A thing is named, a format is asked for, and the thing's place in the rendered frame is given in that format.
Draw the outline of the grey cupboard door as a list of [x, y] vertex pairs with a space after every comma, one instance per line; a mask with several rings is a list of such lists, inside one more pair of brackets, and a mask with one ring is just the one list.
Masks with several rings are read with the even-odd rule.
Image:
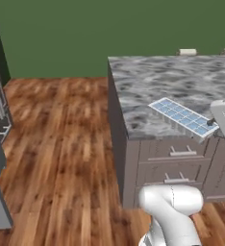
[[203, 190], [206, 201], [225, 200], [225, 139], [223, 138], [217, 142]]

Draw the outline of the grey drawer front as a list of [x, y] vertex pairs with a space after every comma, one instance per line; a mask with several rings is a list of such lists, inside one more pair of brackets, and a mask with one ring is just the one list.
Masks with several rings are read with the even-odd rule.
[[205, 179], [210, 162], [208, 160], [182, 160], [173, 162], [142, 163], [138, 167], [137, 185], [163, 184], [164, 173], [170, 178], [179, 178], [182, 172], [186, 178], [195, 183]]
[[[170, 157], [170, 146], [174, 146], [176, 151], [186, 151], [189, 146], [191, 150], [197, 152], [197, 156]], [[199, 144], [190, 138], [166, 138], [144, 140], [140, 143], [140, 161], [154, 160], [174, 160], [174, 159], [209, 159], [214, 152], [214, 144], [210, 140], [205, 140]]]

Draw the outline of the grey kitchen island cabinet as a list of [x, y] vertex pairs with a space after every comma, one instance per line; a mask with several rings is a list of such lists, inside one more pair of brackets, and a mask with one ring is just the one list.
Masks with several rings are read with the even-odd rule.
[[[160, 119], [149, 104], [169, 98], [203, 116], [211, 116], [210, 104], [225, 99], [225, 55], [110, 57], [108, 59], [108, 103], [112, 149], [119, 196], [123, 207], [138, 206], [138, 167], [142, 163], [189, 159], [140, 161], [144, 140], [190, 138]], [[221, 133], [206, 140], [214, 144]], [[213, 155], [208, 160], [212, 163]], [[204, 195], [204, 182], [192, 183]]]

